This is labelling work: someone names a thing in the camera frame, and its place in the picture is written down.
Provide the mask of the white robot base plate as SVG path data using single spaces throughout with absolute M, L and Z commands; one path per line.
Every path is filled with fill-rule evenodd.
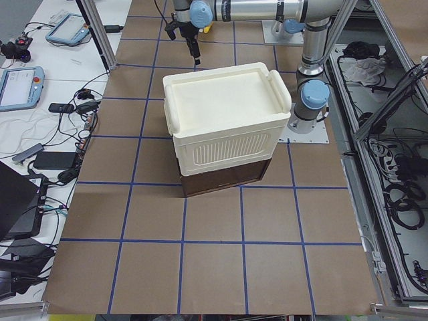
M 279 139 L 279 143 L 303 143 L 303 144 L 329 144 L 330 140 L 326 130 L 325 121 L 315 122 L 308 133 L 297 133 L 285 126 Z

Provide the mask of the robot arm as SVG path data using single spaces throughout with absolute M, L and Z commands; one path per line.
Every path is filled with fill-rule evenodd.
M 304 44 L 299 74 L 315 77 L 324 70 L 322 58 L 330 17 L 341 6 L 341 1 L 174 1 L 172 21 L 165 31 L 171 40 L 178 29 L 186 39 L 190 55 L 200 64 L 197 34 L 213 21 L 273 20 L 284 23 L 294 19 L 305 24 Z

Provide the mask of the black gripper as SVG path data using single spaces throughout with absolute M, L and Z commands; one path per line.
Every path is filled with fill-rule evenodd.
M 175 40 L 177 38 L 175 29 L 179 29 L 181 36 L 186 39 L 190 55 L 193 57 L 195 65 L 200 65 L 201 54 L 196 38 L 198 29 L 190 21 L 180 22 L 177 20 L 172 20 L 166 25 L 166 33 L 170 40 Z

